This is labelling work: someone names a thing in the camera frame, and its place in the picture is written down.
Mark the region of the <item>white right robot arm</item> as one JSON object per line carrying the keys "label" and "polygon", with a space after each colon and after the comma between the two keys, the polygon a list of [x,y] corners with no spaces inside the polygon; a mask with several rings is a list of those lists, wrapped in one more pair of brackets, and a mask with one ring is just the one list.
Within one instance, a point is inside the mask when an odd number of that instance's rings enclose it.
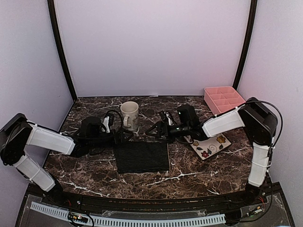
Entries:
{"label": "white right robot arm", "polygon": [[242,194],[242,202],[252,205],[260,197],[260,187],[271,166],[273,149],[275,148],[283,129],[283,117],[277,109],[272,112],[268,106],[273,104],[261,101],[255,97],[224,113],[214,115],[205,122],[200,122],[192,105],[181,105],[177,108],[180,123],[168,117],[164,111],[159,115],[161,120],[150,127],[145,134],[156,139],[173,140],[180,137],[190,137],[193,140],[204,141],[221,133],[237,128],[243,128],[253,147],[251,170],[248,184],[252,185]]}

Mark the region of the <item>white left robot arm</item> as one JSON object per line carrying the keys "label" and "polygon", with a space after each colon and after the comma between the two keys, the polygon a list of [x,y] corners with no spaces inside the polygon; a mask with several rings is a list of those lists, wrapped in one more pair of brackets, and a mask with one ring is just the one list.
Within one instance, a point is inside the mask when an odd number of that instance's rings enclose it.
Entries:
{"label": "white left robot arm", "polygon": [[56,206],[63,206],[67,196],[50,173],[25,152],[26,146],[36,146],[71,157],[82,157],[96,147],[109,147],[128,141],[133,133],[122,125],[113,128],[115,111],[108,111],[103,119],[90,116],[82,120],[73,135],[51,130],[29,121],[24,114],[16,114],[0,130],[0,158],[5,166],[15,167],[22,175],[38,185]]}

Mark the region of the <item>black striped underwear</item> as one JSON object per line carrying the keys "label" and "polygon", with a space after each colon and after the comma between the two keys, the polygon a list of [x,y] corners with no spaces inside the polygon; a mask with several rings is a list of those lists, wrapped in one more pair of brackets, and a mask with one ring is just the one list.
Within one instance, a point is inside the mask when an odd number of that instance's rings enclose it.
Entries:
{"label": "black striped underwear", "polygon": [[119,174],[152,173],[170,170],[168,144],[130,141],[114,147]]}

